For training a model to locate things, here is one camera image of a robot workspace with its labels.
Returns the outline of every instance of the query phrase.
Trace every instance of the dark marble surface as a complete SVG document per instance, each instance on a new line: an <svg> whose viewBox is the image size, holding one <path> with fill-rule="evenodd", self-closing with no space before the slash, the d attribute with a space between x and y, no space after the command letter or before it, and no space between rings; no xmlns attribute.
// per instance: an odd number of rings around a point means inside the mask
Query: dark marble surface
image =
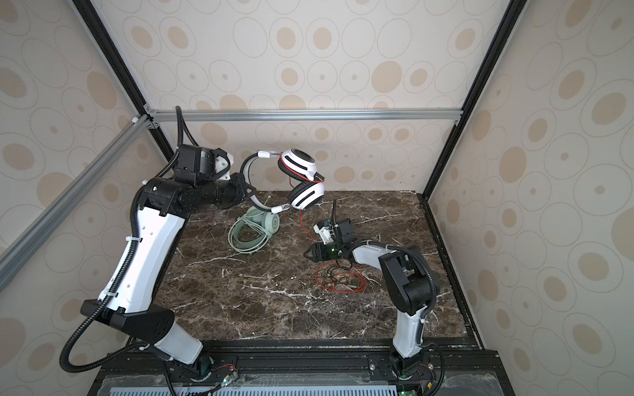
<svg viewBox="0 0 634 396"><path fill-rule="evenodd" d="M261 193L262 201L267 195L272 196L269 204L278 204L285 193ZM441 294L425 334L465 336L416 194L328 191L322 204L302 213L306 229L312 231L313 224L330 218L333 198L338 198L337 217L349 217L357 237L401 245L414 242L429 253L425 258L440 278ZM228 229L247 208L246 203L229 210L202 208L183 233L155 303L172 309L184 329L203 340L393 336L396 308L380 270L359 270L369 279L362 293L336 293L316 284L321 264L302 256L311 240L300 227L298 211L281 213L280 230L261 251L247 255L232 250ZM326 269L320 273L322 283L327 282ZM343 281L358 284L354 278Z"/></svg>

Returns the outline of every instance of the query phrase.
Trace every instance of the light green headphones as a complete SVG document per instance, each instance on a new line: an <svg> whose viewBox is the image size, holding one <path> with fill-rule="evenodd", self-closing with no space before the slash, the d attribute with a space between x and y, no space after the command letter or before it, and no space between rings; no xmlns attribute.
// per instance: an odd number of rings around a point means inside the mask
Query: light green headphones
<svg viewBox="0 0 634 396"><path fill-rule="evenodd" d="M238 235L245 225L257 231L260 236L252 241L239 240ZM279 229L280 215L250 207L247 213L239 217L229 228L229 245L238 253L255 253L266 245Z"/></svg>

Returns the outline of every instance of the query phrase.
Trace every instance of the red wire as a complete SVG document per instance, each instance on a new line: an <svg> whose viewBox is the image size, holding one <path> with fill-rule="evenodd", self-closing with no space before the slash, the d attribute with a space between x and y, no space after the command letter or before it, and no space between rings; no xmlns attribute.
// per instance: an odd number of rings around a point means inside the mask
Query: red wire
<svg viewBox="0 0 634 396"><path fill-rule="evenodd" d="M335 291L337 293L361 293L362 291L364 291L368 287L368 281L362 275L359 275L356 272L340 272L340 273L334 275L334 276L340 276L340 275L352 274L352 275L356 276L357 278L359 278L361 280L361 285L358 288L354 289L354 290L350 290L350 291L337 290L332 285L332 279L330 280L330 286L331 287L327 288L326 286L322 285L319 282L319 279L317 279L317 276L319 275L319 272L322 270L322 268L324 268L326 265L328 265L330 263L332 263L332 261L329 261L326 264L322 265L321 267L319 267L317 272L315 272L315 282L317 282L317 285L319 285L319 287L324 288L324 289L326 289L328 291Z"/></svg>
<svg viewBox="0 0 634 396"><path fill-rule="evenodd" d="M425 364L419 364L419 366L423 366L424 368L428 369L430 373L432 373L432 380L434 379L434 372L432 371L431 368L429 368L428 366L426 366Z"/></svg>
<svg viewBox="0 0 634 396"><path fill-rule="evenodd" d="M323 183L323 181L325 180L325 179L324 179L324 180L310 180L310 179L306 178L304 175L299 174L299 173L297 173L296 171L294 171L294 170L292 170L291 168L289 168L289 167L288 167L288 165L287 165L287 164L284 162L284 160L282 159L281 154L280 154L280 160L281 160L282 164L284 164L284 166L286 167L286 169L288 169L289 171L291 171L291 172L293 172L294 174L298 175L299 177L301 177L301 178L302 178L302 179L304 179L304 180L308 180L308 181L311 181L311 182L313 182L313 183Z"/></svg>
<svg viewBox="0 0 634 396"><path fill-rule="evenodd" d="M304 223L302 223L302 211L301 210L299 211L299 225L302 226L304 231L306 231L306 234L308 234L308 237L311 238L311 241L315 242L315 240L313 239L313 236L311 235L311 233L308 232L306 227L304 227Z"/></svg>
<svg viewBox="0 0 634 396"><path fill-rule="evenodd" d="M235 366L235 365L233 365L233 364L225 364L224 366L216 367L216 368L215 368L215 369L213 369L212 371L219 370L219 369L221 369L221 368L223 368L223 367L229 367L230 369L232 369L232 370L234 370L234 371L238 371L238 369L236 368L236 366Z"/></svg>

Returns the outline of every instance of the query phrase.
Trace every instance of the cable connector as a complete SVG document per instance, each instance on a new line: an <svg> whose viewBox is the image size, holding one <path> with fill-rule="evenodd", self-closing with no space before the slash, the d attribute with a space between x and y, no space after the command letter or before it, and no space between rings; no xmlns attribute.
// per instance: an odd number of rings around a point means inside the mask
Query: cable connector
<svg viewBox="0 0 634 396"><path fill-rule="evenodd" d="M221 383L221 387L225 387L227 385L229 385L230 383L234 382L235 380L238 379L238 372L237 371L232 371L231 374L227 374L224 379L223 382Z"/></svg>
<svg viewBox="0 0 634 396"><path fill-rule="evenodd" d="M284 212L285 210L290 209L290 204L289 203L285 203L284 205L279 205L276 207L272 207L271 208L271 213L280 213L280 212Z"/></svg>
<svg viewBox="0 0 634 396"><path fill-rule="evenodd" d="M280 154L275 151L258 150L257 156L258 158L271 158L272 156L280 156Z"/></svg>

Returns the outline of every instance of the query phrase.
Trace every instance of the patterned wallpaper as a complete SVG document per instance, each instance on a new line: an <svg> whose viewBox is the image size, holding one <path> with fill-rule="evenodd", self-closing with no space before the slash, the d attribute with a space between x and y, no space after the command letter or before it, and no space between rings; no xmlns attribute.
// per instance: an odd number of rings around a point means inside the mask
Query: patterned wallpaper
<svg viewBox="0 0 634 396"><path fill-rule="evenodd" d="M163 124L175 145L176 123ZM233 154L233 172L257 150L299 147L315 158L327 190L421 192L453 121L188 122L188 127L202 146ZM250 178L261 191L290 189L288 176L273 159L258 160Z"/></svg>
<svg viewBox="0 0 634 396"><path fill-rule="evenodd" d="M0 291L0 395L85 395L97 369L62 371L60 350L83 321L81 303L112 276L130 235L132 198L165 160L139 137ZM85 364L120 348L123 333L92 323L71 361Z"/></svg>
<svg viewBox="0 0 634 396"><path fill-rule="evenodd" d="M430 201L518 396L634 388L633 16L533 1Z"/></svg>
<svg viewBox="0 0 634 396"><path fill-rule="evenodd" d="M508 0L95 0L157 109L461 107Z"/></svg>
<svg viewBox="0 0 634 396"><path fill-rule="evenodd" d="M57 0L0 1L0 253L50 205L133 114L74 12ZM114 271L130 201L165 163L147 134L0 291L0 395L85 395L96 371L68 374L60 350ZM76 364L124 342L92 324Z"/></svg>
<svg viewBox="0 0 634 396"><path fill-rule="evenodd" d="M0 253L135 112L74 12L0 2Z"/></svg>

